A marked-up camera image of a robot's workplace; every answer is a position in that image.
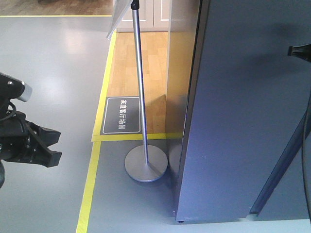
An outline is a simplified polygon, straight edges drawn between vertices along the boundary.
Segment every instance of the sign stand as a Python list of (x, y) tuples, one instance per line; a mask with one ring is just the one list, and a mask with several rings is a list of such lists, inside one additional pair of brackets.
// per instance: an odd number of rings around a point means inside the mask
[(139, 83), (139, 97), (141, 107), (141, 125), (143, 145), (132, 149), (125, 158), (125, 169), (129, 176), (139, 182), (152, 182), (161, 178), (167, 168), (168, 160), (166, 154), (158, 147), (148, 145), (147, 127), (145, 112), (145, 97), (142, 73), (141, 41), (139, 28), (139, 0), (133, 0), (131, 4), (135, 48), (137, 75)]

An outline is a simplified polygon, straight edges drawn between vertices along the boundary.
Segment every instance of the yellow floor tape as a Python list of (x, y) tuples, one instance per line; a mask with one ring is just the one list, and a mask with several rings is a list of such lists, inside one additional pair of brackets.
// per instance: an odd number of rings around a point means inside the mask
[[(86, 185), (84, 189), (79, 220), (77, 225), (76, 233), (87, 233), (88, 221), (91, 212), (93, 192), (95, 188), (96, 173), (98, 168), (98, 162), (100, 158), (100, 149), (102, 141), (125, 141), (125, 140), (141, 140), (141, 134), (116, 134), (116, 135), (101, 135), (102, 121), (104, 116), (104, 108), (106, 104), (108, 84), (110, 80), (110, 72), (112, 65), (112, 58), (116, 43), (116, 33), (113, 33), (111, 37), (108, 58), (106, 62), (106, 68), (104, 73), (104, 80), (98, 104), (94, 130), (93, 130), (93, 149), (91, 159), (88, 167)], [(148, 139), (166, 139), (165, 133), (152, 133), (148, 134)]]
[(101, 152), (101, 142), (94, 142), (87, 172), (86, 185), (84, 188), (76, 233), (87, 233), (88, 220), (89, 215), (91, 213), (91, 206), (100, 152)]
[(80, 15), (53, 15), (53, 16), (0, 16), (0, 18), (21, 18), (21, 17), (111, 17), (111, 15), (98, 15), (98, 16), (80, 16)]
[[(108, 57), (107, 57), (107, 62), (106, 62), (103, 86), (102, 86), (101, 97), (100, 97), (98, 110), (96, 114), (93, 134), (96, 132), (100, 132), (101, 130), (101, 122), (100, 123), (98, 122), (99, 122), (99, 117), (100, 116), (103, 117), (103, 114), (104, 114), (104, 105), (105, 105), (105, 100), (106, 100), (106, 95), (107, 95), (107, 90), (108, 90), (108, 83), (109, 83), (109, 78), (110, 78), (110, 70), (111, 70), (112, 57), (113, 57), (115, 43), (116, 43), (116, 33), (113, 33), (111, 37), (111, 42), (110, 42), (110, 47), (109, 47), (109, 52), (108, 52)], [(94, 188), (95, 188), (95, 180), (96, 180), (96, 173), (97, 173), (100, 152), (101, 152), (101, 142), (96, 141), (93, 143), (93, 149), (92, 149), (91, 159), (90, 159), (90, 163), (88, 167), (86, 185), (84, 188), (76, 233), (87, 233), (88, 220), (89, 220), (89, 215), (91, 212), (92, 199), (93, 199), (93, 193), (94, 193)]]

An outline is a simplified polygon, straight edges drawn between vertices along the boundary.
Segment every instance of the round metal base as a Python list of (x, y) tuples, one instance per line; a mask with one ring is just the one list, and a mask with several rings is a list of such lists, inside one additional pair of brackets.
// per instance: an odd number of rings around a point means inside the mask
[(166, 154), (155, 146), (148, 145), (149, 163), (144, 160), (144, 147), (139, 146), (128, 152), (125, 169), (130, 177), (139, 182), (152, 182), (160, 179), (167, 168)]

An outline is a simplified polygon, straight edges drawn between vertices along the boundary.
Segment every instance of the white door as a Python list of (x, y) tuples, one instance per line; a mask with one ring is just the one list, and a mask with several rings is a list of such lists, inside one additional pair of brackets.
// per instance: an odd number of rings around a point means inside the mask
[[(154, 0), (139, 1), (139, 24), (141, 31), (150, 31), (154, 26)], [(129, 9), (118, 25), (118, 32), (133, 31), (132, 10)]]
[(154, 0), (154, 27), (168, 30), (170, 19), (170, 0)]

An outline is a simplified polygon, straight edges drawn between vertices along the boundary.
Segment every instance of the black sign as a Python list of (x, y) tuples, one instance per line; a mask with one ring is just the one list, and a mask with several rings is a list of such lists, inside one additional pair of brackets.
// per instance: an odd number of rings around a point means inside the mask
[(139, 132), (139, 97), (107, 98), (102, 135)]

